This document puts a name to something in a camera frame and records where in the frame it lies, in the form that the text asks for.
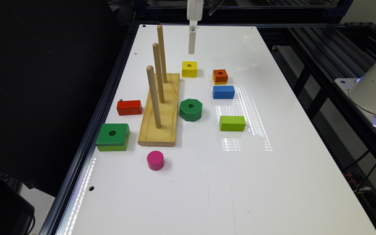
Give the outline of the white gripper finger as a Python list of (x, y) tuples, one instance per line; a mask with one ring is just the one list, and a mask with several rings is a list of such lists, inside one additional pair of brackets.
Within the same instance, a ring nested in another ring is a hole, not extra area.
[(197, 21), (190, 21), (189, 22), (189, 47), (188, 47), (188, 53), (190, 55), (194, 55), (195, 54), (197, 23), (198, 23)]

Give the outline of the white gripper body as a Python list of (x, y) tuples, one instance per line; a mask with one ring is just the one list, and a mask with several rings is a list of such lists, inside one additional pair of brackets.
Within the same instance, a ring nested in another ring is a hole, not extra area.
[(189, 21), (200, 21), (202, 19), (204, 0), (187, 1), (187, 19)]

